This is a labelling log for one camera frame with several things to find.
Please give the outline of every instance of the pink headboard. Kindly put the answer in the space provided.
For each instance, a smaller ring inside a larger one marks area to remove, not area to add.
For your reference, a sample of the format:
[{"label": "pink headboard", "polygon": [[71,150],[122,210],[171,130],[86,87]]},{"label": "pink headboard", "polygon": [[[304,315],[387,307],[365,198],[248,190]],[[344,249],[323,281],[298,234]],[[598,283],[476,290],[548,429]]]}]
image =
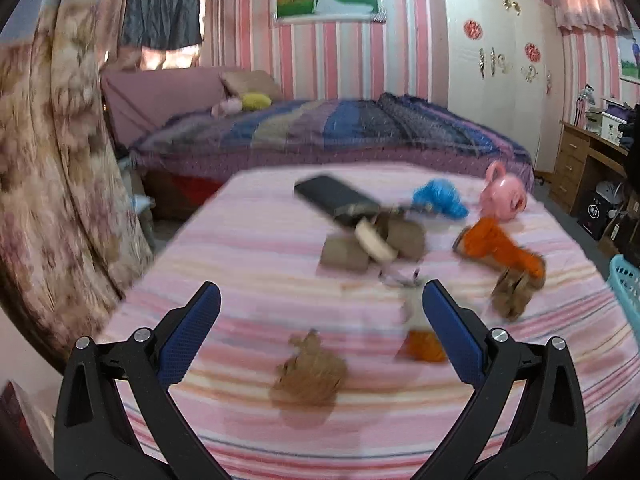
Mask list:
[{"label": "pink headboard", "polygon": [[236,67],[202,66],[148,72],[105,70],[101,86],[115,140],[129,147],[172,116],[227,99],[220,75]]}]

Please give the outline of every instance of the beige pillow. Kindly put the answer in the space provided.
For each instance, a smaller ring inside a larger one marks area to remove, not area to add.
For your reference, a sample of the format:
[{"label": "beige pillow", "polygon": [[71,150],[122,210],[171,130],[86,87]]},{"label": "beige pillow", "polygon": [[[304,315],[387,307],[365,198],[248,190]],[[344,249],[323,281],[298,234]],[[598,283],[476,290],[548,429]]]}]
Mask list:
[{"label": "beige pillow", "polygon": [[265,94],[272,101],[282,101],[284,94],[269,74],[264,70],[252,72],[225,72],[222,82],[231,95],[242,96],[249,93]]}]

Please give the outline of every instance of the white box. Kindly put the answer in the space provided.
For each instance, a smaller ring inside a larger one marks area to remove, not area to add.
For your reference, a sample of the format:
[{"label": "white box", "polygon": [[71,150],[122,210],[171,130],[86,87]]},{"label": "white box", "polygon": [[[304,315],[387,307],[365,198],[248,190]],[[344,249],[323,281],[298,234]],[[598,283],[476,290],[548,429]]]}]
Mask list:
[{"label": "white box", "polygon": [[600,136],[603,139],[607,139],[609,142],[613,142],[616,146],[620,145],[620,138],[622,137],[622,132],[618,131],[618,127],[622,124],[626,124],[626,121],[614,117],[613,115],[609,115],[606,113],[602,114],[602,133]]}]

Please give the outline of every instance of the orange fuzzy object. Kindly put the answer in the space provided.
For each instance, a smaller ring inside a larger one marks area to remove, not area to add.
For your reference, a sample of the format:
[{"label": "orange fuzzy object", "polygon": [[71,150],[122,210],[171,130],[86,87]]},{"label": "orange fuzzy object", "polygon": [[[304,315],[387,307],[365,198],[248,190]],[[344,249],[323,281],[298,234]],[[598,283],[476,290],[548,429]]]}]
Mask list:
[{"label": "orange fuzzy object", "polygon": [[543,278],[545,267],[538,256],[515,245],[495,218],[481,218],[462,238],[466,256],[492,257],[510,269],[527,271],[536,279]]},{"label": "orange fuzzy object", "polygon": [[407,353],[417,361],[441,363],[447,355],[433,332],[409,330],[406,337]]}]

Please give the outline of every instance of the white wardrobe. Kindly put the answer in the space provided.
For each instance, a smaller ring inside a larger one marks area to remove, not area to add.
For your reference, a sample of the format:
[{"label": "white wardrobe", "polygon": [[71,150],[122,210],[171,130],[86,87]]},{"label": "white wardrobe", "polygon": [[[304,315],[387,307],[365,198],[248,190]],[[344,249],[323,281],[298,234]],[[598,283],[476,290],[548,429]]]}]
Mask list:
[{"label": "white wardrobe", "polygon": [[562,35],[541,0],[431,0],[432,100],[523,145],[552,173],[564,105]]}]

